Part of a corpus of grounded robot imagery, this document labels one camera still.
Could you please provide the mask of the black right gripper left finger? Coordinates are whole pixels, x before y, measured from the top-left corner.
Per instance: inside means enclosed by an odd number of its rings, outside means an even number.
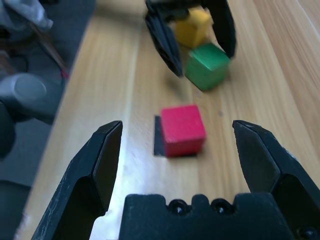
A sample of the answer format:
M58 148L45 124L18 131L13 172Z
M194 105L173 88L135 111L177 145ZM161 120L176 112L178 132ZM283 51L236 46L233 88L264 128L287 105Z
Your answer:
M88 240L109 209L118 170L123 123L100 126L73 157L33 236L34 240Z

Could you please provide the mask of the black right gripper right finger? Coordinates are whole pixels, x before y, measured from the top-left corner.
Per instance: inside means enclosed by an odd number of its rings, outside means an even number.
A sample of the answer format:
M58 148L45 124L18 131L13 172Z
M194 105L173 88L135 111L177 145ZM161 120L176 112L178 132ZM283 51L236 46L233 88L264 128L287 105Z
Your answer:
M270 193L297 240L320 238L320 190L267 129L232 123L241 169L252 193Z

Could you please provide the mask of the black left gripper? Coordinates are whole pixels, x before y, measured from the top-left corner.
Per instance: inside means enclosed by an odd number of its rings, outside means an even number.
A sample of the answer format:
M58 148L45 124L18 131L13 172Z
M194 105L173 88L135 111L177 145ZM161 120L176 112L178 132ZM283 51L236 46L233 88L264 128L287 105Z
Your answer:
M236 51L236 29L227 0L146 0L145 23L155 49L167 67L177 76L183 76L181 53L173 31L165 23L184 20L189 9L204 6L213 20L213 32L226 56L231 59Z

